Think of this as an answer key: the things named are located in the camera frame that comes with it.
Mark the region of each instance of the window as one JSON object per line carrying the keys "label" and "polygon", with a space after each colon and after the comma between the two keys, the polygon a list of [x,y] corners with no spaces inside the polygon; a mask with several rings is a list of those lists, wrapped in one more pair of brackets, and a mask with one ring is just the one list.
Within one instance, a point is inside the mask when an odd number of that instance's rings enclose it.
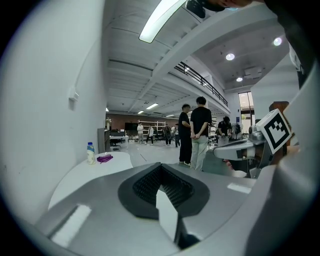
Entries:
{"label": "window", "polygon": [[239,93],[242,132],[249,133],[249,127],[255,125],[255,106],[251,92]]}

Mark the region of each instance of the fluorescent light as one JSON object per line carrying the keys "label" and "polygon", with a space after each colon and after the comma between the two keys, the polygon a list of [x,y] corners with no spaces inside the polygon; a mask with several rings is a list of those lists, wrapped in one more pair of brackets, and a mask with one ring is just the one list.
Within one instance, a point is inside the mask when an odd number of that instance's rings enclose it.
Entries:
{"label": "fluorescent light", "polygon": [[146,22],[139,39],[152,43],[169,18],[183,5],[186,0],[162,0]]}
{"label": "fluorescent light", "polygon": [[154,103],[154,104],[152,104],[151,106],[148,106],[146,109],[147,109],[147,110],[150,110],[150,109],[154,108],[154,107],[157,106],[157,105],[158,105],[157,103]]}
{"label": "fluorescent light", "polygon": [[274,41],[273,41],[273,44],[275,46],[279,46],[279,45],[281,45],[281,43],[282,43],[282,39],[280,37],[274,39]]}
{"label": "fluorescent light", "polygon": [[228,61],[232,61],[234,58],[235,58],[235,55],[233,53],[228,53],[225,58],[228,60]]}

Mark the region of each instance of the purple cloth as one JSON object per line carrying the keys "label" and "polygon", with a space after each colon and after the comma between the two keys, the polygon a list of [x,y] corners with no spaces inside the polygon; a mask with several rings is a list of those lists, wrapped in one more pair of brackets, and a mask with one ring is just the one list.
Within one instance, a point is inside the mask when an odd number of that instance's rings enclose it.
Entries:
{"label": "purple cloth", "polygon": [[107,155],[104,155],[104,156],[99,156],[96,160],[98,162],[101,163],[106,163],[108,161],[110,161],[112,158],[114,158],[111,154],[107,154]]}

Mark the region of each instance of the black t-shirt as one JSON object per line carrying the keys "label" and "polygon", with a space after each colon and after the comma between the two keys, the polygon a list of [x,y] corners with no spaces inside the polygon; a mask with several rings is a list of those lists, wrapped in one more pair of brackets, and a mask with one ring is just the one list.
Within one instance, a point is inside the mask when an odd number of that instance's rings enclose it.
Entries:
{"label": "black t-shirt", "polygon": [[185,112],[181,112],[180,116],[179,116],[179,122],[178,122],[178,132],[180,137],[184,137],[184,136],[191,136],[191,130],[189,127],[185,127],[182,122],[186,121],[189,125],[190,125],[190,121],[188,118],[188,115]]}
{"label": "black t-shirt", "polygon": [[[191,122],[193,122],[194,134],[198,134],[205,122],[212,123],[211,111],[206,107],[199,106],[192,111]],[[208,128],[201,135],[209,136]]]}
{"label": "black t-shirt", "polygon": [[228,136],[228,129],[232,129],[231,123],[226,124],[224,121],[219,122],[218,128],[221,128],[221,132],[225,134],[225,136]]}

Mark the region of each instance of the black pants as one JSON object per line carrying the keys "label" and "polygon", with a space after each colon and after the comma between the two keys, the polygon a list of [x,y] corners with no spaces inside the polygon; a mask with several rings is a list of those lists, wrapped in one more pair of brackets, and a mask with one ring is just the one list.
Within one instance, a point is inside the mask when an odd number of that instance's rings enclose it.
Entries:
{"label": "black pants", "polygon": [[171,145],[171,138],[170,138],[170,139],[168,139],[167,137],[165,137],[165,144],[167,144],[167,145],[168,145],[168,142],[169,142],[169,144]]}
{"label": "black pants", "polygon": [[190,163],[191,154],[192,154],[192,142],[190,135],[180,137],[181,147],[180,147],[180,162]]}
{"label": "black pants", "polygon": [[174,135],[175,147],[177,148],[178,145],[180,146],[180,138],[179,134]]}
{"label": "black pants", "polygon": [[151,143],[153,144],[154,143],[154,137],[153,136],[151,136],[151,137],[147,136],[145,143],[148,143],[149,138],[151,139]]}

